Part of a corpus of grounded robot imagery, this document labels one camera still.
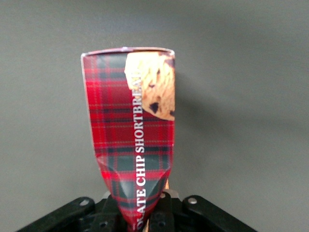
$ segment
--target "black plastic mount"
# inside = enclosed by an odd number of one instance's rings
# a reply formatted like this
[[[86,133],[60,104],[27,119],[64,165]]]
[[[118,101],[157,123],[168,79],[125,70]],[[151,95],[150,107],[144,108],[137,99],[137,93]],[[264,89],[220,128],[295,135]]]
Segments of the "black plastic mount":
[[[200,196],[182,202],[164,192],[149,218],[149,232],[256,232]],[[126,232],[127,224],[109,196],[97,204],[81,197],[18,232]]]

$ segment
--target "red tartan box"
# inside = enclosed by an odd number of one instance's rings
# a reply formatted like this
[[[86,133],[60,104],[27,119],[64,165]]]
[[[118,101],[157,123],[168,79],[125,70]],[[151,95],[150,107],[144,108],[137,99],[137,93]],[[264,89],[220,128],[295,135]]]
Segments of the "red tartan box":
[[[131,231],[145,225],[172,166],[174,64],[164,48],[82,54],[95,155]]]

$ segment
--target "tartan pattern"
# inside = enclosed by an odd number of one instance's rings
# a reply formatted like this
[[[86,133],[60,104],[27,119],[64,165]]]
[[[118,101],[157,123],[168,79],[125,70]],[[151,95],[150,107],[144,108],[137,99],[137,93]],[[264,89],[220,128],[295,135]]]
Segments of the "tartan pattern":
[[[124,73],[127,53],[82,56],[93,147],[101,175],[130,225],[136,224],[136,156],[132,93]],[[174,121],[143,111],[146,209],[156,205],[172,166]]]

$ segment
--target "cookie image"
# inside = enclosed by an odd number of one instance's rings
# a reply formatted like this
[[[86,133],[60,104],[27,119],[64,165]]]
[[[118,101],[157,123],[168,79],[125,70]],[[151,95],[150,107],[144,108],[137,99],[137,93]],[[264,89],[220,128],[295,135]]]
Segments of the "cookie image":
[[[142,108],[164,120],[175,120],[174,54],[149,51],[127,55],[125,74],[129,89],[137,89],[134,82],[140,75]]]

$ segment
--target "gray wall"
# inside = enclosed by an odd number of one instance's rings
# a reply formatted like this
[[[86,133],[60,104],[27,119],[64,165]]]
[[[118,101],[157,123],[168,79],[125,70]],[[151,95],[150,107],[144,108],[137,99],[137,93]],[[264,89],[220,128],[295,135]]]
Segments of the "gray wall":
[[[80,54],[174,49],[171,188],[261,232],[309,228],[308,1],[0,1],[0,224],[106,187]]]

